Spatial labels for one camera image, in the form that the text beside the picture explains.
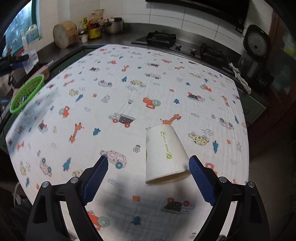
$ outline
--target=blue gripper pad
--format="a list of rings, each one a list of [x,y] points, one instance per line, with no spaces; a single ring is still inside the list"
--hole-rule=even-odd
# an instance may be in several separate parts
[[[83,186],[82,202],[84,205],[88,204],[94,199],[94,196],[96,195],[107,171],[108,158],[104,156],[103,160],[96,167],[88,181]]]
[[[202,168],[203,167],[198,164],[194,157],[190,157],[189,170],[194,181],[196,182],[204,200],[214,206],[216,203],[215,188],[203,172]]]

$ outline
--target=green plastic basket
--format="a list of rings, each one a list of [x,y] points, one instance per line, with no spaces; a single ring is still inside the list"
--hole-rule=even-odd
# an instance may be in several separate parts
[[[29,80],[15,95],[10,104],[10,113],[20,113],[22,109],[29,103],[29,101],[37,94],[37,92],[44,85],[44,74],[39,74]]]

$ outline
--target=green logo on cup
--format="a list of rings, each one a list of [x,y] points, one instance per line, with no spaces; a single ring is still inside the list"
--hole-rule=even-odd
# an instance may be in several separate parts
[[[173,156],[172,156],[172,154],[170,152],[166,153],[165,155],[167,157],[167,160],[173,158]]]

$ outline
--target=white paper cup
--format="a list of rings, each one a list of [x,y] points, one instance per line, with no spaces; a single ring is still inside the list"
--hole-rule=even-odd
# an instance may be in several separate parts
[[[146,133],[146,183],[164,184],[190,175],[189,158],[174,128],[158,125]]]

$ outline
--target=white patterned tablecloth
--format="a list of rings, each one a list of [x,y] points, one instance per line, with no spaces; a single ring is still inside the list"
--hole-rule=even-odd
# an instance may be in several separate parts
[[[73,63],[29,102],[6,141],[32,203],[42,182],[65,183],[105,154],[108,172],[86,206],[102,238],[191,240],[211,210],[192,176],[145,183],[146,131],[162,123],[174,127],[189,157],[197,155],[233,183],[248,180],[247,129],[234,81],[186,58],[140,47],[105,45]],[[232,205],[222,234],[234,210]]]

